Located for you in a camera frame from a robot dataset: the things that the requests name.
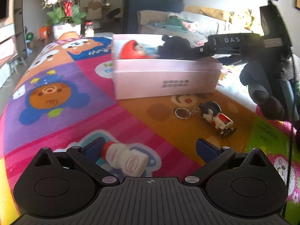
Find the white milk bottle toy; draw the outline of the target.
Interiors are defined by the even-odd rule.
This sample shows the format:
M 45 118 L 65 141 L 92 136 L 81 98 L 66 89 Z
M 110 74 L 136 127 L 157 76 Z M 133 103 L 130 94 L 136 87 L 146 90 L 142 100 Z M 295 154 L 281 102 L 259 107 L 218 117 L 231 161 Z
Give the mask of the white milk bottle toy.
M 131 177 L 140 177 L 149 161 L 147 154 L 130 150 L 127 145 L 112 141 L 103 145 L 100 155 L 111 167 L 120 169 L 123 174 Z

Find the black haired doll keychain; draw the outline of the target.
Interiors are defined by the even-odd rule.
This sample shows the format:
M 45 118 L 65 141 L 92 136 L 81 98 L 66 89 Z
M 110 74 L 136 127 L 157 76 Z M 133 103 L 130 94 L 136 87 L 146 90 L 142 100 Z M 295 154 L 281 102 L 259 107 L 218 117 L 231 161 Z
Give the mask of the black haired doll keychain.
M 192 115 L 200 114 L 201 118 L 205 119 L 218 130 L 222 138 L 228 138 L 236 132 L 236 128 L 232 127 L 234 122 L 222 112 L 219 104 L 213 101 L 200 103 L 193 110 L 183 107 L 176 108 L 174 113 L 179 119 L 189 119 Z

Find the pink cardboard box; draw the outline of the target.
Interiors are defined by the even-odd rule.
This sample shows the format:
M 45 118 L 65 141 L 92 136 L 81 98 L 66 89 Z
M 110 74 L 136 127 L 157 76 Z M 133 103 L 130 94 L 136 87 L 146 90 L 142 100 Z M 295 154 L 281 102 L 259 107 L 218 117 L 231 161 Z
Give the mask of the pink cardboard box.
M 196 61 L 174 59 L 121 59 L 125 43 L 136 42 L 151 48 L 163 45 L 158 34 L 114 34 L 111 43 L 115 99 L 214 92 L 221 63 L 213 57 Z

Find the black plush toy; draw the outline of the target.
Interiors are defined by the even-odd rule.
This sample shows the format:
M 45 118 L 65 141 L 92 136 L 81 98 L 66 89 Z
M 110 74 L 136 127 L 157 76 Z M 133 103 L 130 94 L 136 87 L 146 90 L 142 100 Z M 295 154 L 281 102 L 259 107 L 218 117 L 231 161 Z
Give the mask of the black plush toy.
M 195 59 L 192 53 L 190 42 L 179 36 L 163 35 L 162 41 L 164 44 L 158 46 L 158 56 L 160 59 Z

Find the red hooded figure keychain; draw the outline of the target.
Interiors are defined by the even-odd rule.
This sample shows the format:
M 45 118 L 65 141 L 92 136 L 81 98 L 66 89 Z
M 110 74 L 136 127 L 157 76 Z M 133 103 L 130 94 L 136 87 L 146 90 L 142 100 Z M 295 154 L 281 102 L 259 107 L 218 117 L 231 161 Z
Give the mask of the red hooded figure keychain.
M 119 54 L 120 59 L 149 59 L 144 47 L 135 40 L 125 43 Z

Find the blue white wipes pack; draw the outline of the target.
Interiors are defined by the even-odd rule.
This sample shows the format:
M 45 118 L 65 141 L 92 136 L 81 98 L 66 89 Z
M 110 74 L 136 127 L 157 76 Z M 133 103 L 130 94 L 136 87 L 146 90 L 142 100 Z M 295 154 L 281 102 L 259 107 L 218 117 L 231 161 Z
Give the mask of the blue white wipes pack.
M 159 57 L 157 47 L 144 46 L 144 51 L 149 58 L 158 58 Z

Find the yellow plush doll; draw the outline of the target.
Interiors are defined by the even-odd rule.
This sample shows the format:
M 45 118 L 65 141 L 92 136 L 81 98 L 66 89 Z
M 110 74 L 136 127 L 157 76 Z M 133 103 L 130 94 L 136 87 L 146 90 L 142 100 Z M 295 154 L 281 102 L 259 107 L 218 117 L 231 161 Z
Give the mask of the yellow plush doll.
M 252 10 L 237 10 L 231 13 L 229 21 L 240 28 L 253 31 L 255 25 L 256 16 L 252 13 Z

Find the yellow cushion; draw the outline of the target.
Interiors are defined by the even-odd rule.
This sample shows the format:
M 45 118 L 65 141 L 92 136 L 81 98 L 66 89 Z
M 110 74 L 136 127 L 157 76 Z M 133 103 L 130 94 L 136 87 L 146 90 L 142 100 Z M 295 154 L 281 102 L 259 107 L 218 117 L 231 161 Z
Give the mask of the yellow cushion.
M 185 12 L 190 12 L 194 14 L 205 15 L 212 17 L 221 21 L 230 21 L 231 13 L 224 10 L 201 7 L 201 6 L 187 6 L 184 8 Z

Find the colourful cartoon play mat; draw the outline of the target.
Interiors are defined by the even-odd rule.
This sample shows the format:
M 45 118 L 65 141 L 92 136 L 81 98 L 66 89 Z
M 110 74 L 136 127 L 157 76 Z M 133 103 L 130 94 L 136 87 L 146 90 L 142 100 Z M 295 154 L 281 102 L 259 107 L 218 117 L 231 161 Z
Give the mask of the colourful cartoon play mat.
M 299 224 L 299 152 L 288 121 L 265 118 L 240 83 L 244 66 L 221 67 L 214 92 L 115 99 L 112 38 L 48 44 L 1 116 L 1 224 Z M 234 123 L 212 124 L 176 108 L 213 101 Z M 140 177 L 101 158 L 117 177 L 100 186 L 67 155 L 103 137 L 148 155 Z M 202 185 L 182 180 L 206 163 L 203 138 L 235 157 Z

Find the grey covered sofa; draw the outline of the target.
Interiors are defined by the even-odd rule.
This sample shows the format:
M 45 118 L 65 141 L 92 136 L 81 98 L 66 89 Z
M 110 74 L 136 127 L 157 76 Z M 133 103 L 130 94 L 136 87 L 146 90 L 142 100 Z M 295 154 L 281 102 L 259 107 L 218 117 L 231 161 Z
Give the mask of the grey covered sofa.
M 162 12 L 155 10 L 142 10 L 137 12 L 138 19 L 138 32 L 140 34 L 155 34 L 155 35 L 168 35 L 168 36 L 179 36 L 187 39 L 191 46 L 197 47 L 207 42 L 207 37 L 210 35 L 223 35 L 223 34 L 239 34 L 239 33 L 255 33 L 261 36 L 264 35 L 260 15 L 257 12 L 252 13 L 256 16 L 254 22 L 253 31 L 239 26 L 233 25 L 230 21 L 221 21 L 205 15 L 194 14 L 190 12 L 182 11 L 176 12 Z M 161 26 L 167 21 L 167 17 L 170 15 L 176 15 L 179 18 L 189 21 L 197 22 L 199 29 L 197 32 L 192 33 L 179 33 L 176 31 L 169 31 Z

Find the pink plush on sofa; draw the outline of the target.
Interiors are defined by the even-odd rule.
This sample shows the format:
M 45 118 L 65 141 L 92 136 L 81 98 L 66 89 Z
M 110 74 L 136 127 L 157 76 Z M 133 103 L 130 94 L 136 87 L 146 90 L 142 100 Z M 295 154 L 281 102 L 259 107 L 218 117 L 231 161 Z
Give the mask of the pink plush on sofa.
M 183 26 L 190 32 L 195 33 L 199 29 L 199 24 L 197 22 L 182 22 Z

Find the green clothes on sofa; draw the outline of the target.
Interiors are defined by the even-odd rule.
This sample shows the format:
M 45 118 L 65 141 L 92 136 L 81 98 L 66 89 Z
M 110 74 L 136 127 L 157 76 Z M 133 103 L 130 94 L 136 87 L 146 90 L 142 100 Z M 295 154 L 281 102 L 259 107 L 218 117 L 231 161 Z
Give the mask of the green clothes on sofa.
M 161 27 L 169 31 L 189 33 L 189 30 L 184 26 L 184 22 L 189 21 L 183 20 L 176 15 L 170 15 Z

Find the small wooden stool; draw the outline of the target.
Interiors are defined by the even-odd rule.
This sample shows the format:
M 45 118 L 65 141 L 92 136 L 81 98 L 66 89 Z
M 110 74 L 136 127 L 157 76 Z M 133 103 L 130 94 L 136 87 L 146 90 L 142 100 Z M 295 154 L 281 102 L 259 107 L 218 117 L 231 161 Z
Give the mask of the small wooden stool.
M 7 65 L 9 66 L 9 69 L 10 69 L 10 75 L 12 75 L 13 72 L 18 74 L 17 67 L 19 65 L 26 66 L 26 62 L 24 60 L 24 57 L 21 54 L 18 54 L 18 55 L 15 55 L 15 56 L 11 57 L 8 60 Z

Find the glass jar red lid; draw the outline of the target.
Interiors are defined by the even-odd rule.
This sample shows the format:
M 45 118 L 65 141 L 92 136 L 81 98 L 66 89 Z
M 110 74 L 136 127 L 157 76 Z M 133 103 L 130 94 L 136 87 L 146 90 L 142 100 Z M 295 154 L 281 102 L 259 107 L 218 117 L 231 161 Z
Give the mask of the glass jar red lid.
M 85 23 L 85 37 L 94 37 L 94 25 L 92 21 L 88 21 Z

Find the white tv shelf unit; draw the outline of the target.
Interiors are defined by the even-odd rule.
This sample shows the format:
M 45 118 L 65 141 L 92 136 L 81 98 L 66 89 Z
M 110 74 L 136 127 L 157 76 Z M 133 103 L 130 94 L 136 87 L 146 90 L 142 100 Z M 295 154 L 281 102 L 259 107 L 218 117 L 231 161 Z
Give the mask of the white tv shelf unit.
M 8 62 L 16 54 L 15 27 L 11 23 L 1 27 L 1 86 L 3 86 L 10 76 Z

